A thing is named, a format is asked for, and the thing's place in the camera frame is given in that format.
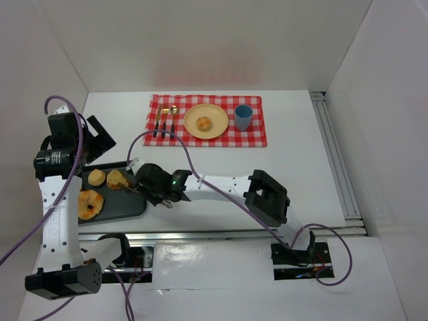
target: cup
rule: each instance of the cup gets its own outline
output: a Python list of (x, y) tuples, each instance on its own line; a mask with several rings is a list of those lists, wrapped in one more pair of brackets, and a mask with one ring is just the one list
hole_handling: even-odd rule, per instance
[(253, 117), (253, 108), (248, 105), (238, 105), (235, 107), (235, 127), (244, 131), (251, 124)]

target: black tray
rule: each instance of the black tray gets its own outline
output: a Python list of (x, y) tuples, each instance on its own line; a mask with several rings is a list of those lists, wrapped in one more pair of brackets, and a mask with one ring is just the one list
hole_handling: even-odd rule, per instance
[(101, 186), (92, 186), (88, 183), (88, 176), (94, 169), (104, 171), (106, 175), (113, 169), (122, 172), (124, 176), (135, 185), (135, 178), (126, 172), (126, 162), (108, 163), (102, 165), (85, 166), (82, 169), (82, 190), (93, 189), (104, 198), (104, 204), (100, 214), (93, 219), (84, 221), (79, 219), (79, 224), (107, 221), (109, 219), (123, 219), (125, 217), (139, 216), (146, 211), (147, 200), (142, 195), (126, 190), (113, 191), (107, 187), (106, 182)]

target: knife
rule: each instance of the knife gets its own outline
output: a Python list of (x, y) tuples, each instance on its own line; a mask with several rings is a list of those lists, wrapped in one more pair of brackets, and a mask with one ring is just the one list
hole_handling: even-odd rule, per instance
[[(158, 107), (158, 112), (156, 113), (156, 126), (154, 127), (155, 130), (159, 128), (159, 120), (161, 120), (162, 108), (163, 108), (163, 105), (160, 104)], [(156, 137), (157, 134), (158, 132), (154, 132), (153, 137)]]

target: bread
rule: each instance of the bread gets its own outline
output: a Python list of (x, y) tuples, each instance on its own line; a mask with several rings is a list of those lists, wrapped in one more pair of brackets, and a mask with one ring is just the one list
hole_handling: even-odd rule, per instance
[(94, 169), (88, 176), (88, 183), (92, 186), (100, 186), (106, 180), (106, 173)]
[(213, 123), (208, 117), (200, 117), (196, 121), (196, 127), (203, 132), (207, 132), (211, 129), (212, 126)]
[(78, 215), (85, 221), (97, 216), (104, 204), (104, 198), (101, 194), (90, 190), (79, 193)]
[(107, 186), (109, 189), (122, 189), (120, 184), (131, 187), (130, 181), (117, 169), (107, 174)]

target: red checkered placemat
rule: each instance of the red checkered placemat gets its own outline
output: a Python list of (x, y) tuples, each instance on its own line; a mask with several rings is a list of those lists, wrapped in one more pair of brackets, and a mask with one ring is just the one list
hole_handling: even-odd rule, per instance
[[(268, 145), (266, 139), (265, 122), (263, 110), (261, 109), (261, 97), (259, 96), (170, 96), (153, 95), (150, 101), (150, 110), (147, 115), (146, 130), (154, 129), (156, 125), (156, 113), (160, 104), (166, 104), (169, 108), (173, 105), (179, 107), (179, 114), (175, 116), (175, 134), (183, 139), (186, 146), (207, 146), (207, 147), (265, 147)], [(214, 104), (224, 109), (229, 117), (229, 126), (221, 135), (213, 139), (203, 140), (190, 135), (184, 125), (186, 112), (193, 106), (199, 104)], [(253, 118), (248, 129), (240, 132), (234, 126), (234, 110), (239, 104), (247, 104), (253, 108)], [(159, 129), (162, 129), (165, 116), (160, 118)], [(167, 130), (171, 130), (173, 115), (167, 116)], [(146, 135), (143, 137), (143, 145), (150, 146), (180, 146), (177, 139), (170, 139), (166, 135), (162, 139), (158, 133), (156, 137)]]

